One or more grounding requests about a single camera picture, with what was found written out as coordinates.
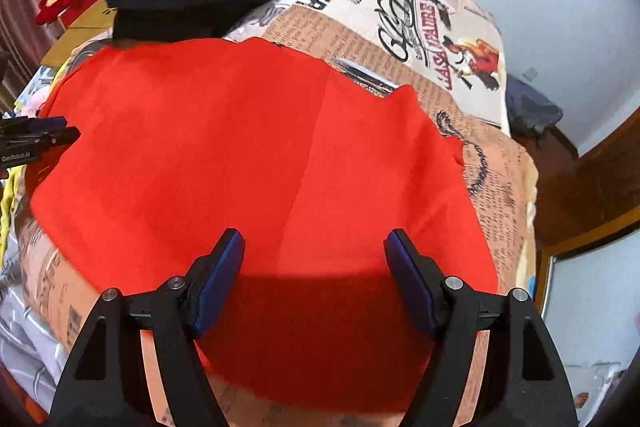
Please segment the red large garment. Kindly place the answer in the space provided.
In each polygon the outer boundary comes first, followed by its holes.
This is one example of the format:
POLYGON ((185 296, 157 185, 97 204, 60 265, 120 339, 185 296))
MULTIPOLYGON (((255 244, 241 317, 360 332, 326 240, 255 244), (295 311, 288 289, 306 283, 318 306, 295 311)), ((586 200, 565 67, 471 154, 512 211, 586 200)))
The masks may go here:
POLYGON ((41 113, 79 132, 30 208, 94 287, 148 291, 244 237, 238 278, 198 344, 260 397, 404 409, 433 343, 410 322, 384 239, 407 232, 478 291, 497 272, 444 138, 402 86, 379 98, 306 54, 254 38, 107 46, 41 113))

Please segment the brown cardboard box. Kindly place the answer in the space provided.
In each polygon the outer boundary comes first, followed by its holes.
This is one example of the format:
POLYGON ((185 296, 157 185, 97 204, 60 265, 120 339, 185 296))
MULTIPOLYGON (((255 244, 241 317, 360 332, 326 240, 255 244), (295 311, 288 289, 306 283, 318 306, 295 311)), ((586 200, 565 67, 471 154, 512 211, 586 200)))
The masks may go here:
POLYGON ((52 44, 49 51, 43 55, 40 65, 59 68, 70 56, 73 49, 102 34, 113 27, 116 10, 110 9, 104 0, 98 0, 83 12, 62 36, 52 44))

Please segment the dark blue cloth bundle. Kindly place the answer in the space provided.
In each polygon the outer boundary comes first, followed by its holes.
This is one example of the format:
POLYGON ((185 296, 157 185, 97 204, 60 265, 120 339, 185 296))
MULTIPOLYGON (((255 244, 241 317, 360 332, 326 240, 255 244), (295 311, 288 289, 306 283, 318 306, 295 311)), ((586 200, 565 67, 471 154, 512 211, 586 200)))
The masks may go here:
POLYGON ((564 116, 560 106, 512 75, 506 76, 506 115, 510 130, 530 139, 539 139, 564 116))

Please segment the newspaper print bed cover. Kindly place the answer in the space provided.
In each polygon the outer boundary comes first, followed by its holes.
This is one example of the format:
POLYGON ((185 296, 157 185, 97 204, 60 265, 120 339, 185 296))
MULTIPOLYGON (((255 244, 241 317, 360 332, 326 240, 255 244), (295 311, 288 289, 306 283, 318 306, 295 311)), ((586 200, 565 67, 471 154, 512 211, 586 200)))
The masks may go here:
POLYGON ((272 0, 229 36, 252 37, 374 76, 382 88, 413 87, 440 132, 462 143, 500 287, 529 281, 538 173, 510 135, 503 45, 488 12, 473 0, 272 0))

